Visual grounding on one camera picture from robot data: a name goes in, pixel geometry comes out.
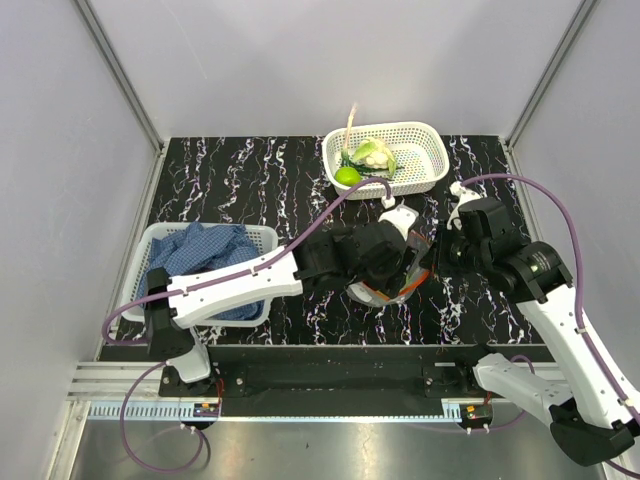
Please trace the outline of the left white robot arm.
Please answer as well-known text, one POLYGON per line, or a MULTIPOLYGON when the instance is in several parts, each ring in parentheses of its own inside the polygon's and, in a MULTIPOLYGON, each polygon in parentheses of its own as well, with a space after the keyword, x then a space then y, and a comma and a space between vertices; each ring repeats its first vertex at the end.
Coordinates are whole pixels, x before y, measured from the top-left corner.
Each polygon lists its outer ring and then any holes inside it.
POLYGON ((306 231, 286 248, 219 270, 171 276, 164 268, 147 275, 147 353, 174 366, 181 384, 196 396, 215 386, 216 372, 193 327, 203 319, 275 297, 340 288, 388 288, 396 297, 412 227, 396 220, 306 231))

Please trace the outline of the fake green white cabbage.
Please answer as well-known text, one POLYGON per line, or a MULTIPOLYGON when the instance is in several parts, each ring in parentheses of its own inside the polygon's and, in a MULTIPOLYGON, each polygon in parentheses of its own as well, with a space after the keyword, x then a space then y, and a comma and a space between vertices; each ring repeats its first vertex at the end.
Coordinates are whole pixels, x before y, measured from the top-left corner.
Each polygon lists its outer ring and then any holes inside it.
POLYGON ((355 165, 368 170, 385 171, 393 177, 397 171, 397 160, 386 143, 376 138, 365 138, 350 158, 355 165))

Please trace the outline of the clear zip top bag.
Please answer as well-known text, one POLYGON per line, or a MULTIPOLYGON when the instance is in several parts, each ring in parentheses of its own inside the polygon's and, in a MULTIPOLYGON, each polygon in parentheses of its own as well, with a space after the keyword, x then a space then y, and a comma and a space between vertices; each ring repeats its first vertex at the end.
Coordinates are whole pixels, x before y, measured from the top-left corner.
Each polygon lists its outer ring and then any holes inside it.
POLYGON ((406 302, 430 276, 426 258, 430 246, 426 237, 412 230, 399 269, 381 287, 373 288, 366 282, 360 282, 350 285, 347 295, 373 308, 406 302))

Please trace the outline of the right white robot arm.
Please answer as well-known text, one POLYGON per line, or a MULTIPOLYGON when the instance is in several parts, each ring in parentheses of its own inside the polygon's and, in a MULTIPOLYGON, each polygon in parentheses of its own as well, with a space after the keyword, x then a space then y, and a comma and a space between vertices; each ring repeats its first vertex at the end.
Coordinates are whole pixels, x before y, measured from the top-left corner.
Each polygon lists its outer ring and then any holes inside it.
POLYGON ((534 326, 567 382, 555 386, 481 346, 454 371, 460 393, 484 390, 511 401, 548 427, 581 466, 610 461, 634 446, 639 422, 624 400, 638 392, 617 393, 611 381, 621 371, 608 354, 591 352, 600 342, 576 312, 576 284, 553 247, 525 240, 497 199, 466 192, 438 227, 431 253, 437 276, 479 275, 503 293, 534 326))

